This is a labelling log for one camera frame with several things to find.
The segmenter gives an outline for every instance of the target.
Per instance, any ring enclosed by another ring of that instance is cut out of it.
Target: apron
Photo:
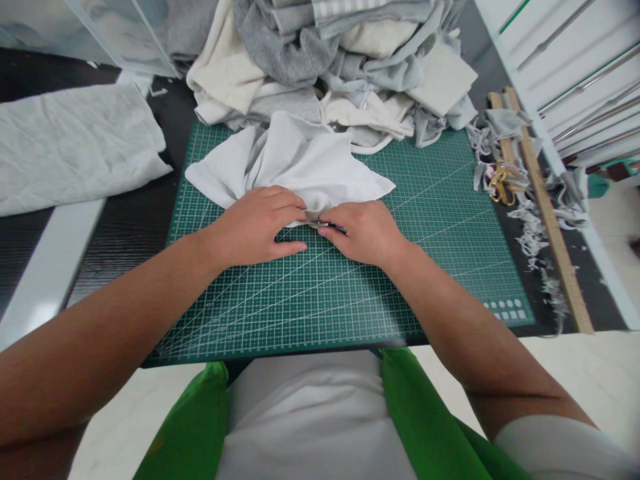
[[[420,480],[529,477],[448,410],[407,348],[380,350],[387,409]],[[224,363],[208,363],[169,412],[134,480],[215,478],[227,427]]]

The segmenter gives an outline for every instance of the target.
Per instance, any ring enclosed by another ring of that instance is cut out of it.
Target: green cutting mat
[[[185,168],[230,134],[226,127],[196,122]],[[508,326],[534,323],[493,204],[471,188],[475,158],[464,131],[447,130],[425,149],[406,140],[358,158],[397,185],[383,200],[410,240]],[[168,243],[222,212],[183,175]],[[224,272],[145,366],[424,338],[409,306],[380,270],[344,258],[306,226],[283,230],[279,238],[302,240],[309,248]]]

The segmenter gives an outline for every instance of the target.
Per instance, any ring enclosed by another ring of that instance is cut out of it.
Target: right hand
[[[391,212],[380,200],[342,203],[321,215],[320,220],[347,231],[345,234],[331,227],[318,230],[344,256],[382,270],[391,266],[396,255],[413,245],[400,233]]]

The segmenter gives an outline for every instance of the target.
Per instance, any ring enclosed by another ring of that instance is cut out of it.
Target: wooden ruler
[[[518,101],[518,96],[514,88],[506,87],[505,93],[509,98],[511,109],[515,111],[520,110],[520,102]],[[489,95],[492,106],[494,108],[499,108],[493,104],[492,98],[494,97],[499,99],[500,105],[502,105],[502,98],[497,93],[491,93]],[[562,236],[558,219],[553,211],[553,204],[549,197],[549,192],[547,192],[544,176],[540,170],[540,164],[538,163],[538,158],[536,157],[533,142],[531,141],[531,136],[529,135],[529,129],[527,127],[522,127],[522,137],[520,148],[522,150],[525,165],[529,171],[529,179],[531,180],[531,186],[535,194],[538,208],[542,214],[542,220],[547,228],[551,251],[553,252],[553,256],[560,273],[560,281],[562,282],[562,286],[565,290],[565,294],[569,302],[569,308],[571,309],[571,314],[575,320],[576,329],[580,333],[593,334],[591,318],[589,317],[589,312],[585,305],[580,285],[578,284],[578,280],[575,276],[575,270],[573,269],[573,264],[569,257],[569,252]]]

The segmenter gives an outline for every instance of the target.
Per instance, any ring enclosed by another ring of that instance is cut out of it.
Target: fabric pile
[[[466,0],[219,0],[187,74],[198,118],[233,130],[286,111],[374,153],[477,112],[454,28]]]

